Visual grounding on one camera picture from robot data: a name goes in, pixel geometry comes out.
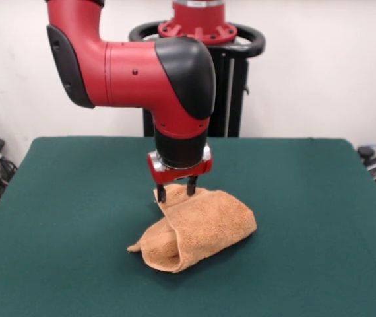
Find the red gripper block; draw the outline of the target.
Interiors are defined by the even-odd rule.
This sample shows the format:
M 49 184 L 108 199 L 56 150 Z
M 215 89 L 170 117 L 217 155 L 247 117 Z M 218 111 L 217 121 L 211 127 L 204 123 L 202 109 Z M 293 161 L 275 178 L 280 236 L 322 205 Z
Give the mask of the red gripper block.
M 156 196 L 158 203 L 166 202 L 166 190 L 163 184 L 173 182 L 175 180 L 188 178 L 187 195 L 194 195 L 197 187 L 197 176 L 209 173 L 212 169 L 212 150 L 207 143 L 204 146 L 203 156 L 200 163 L 191 168 L 171 168 L 165 165 L 157 151 L 147 154 L 147 161 L 152 179 L 158 184 L 156 186 Z

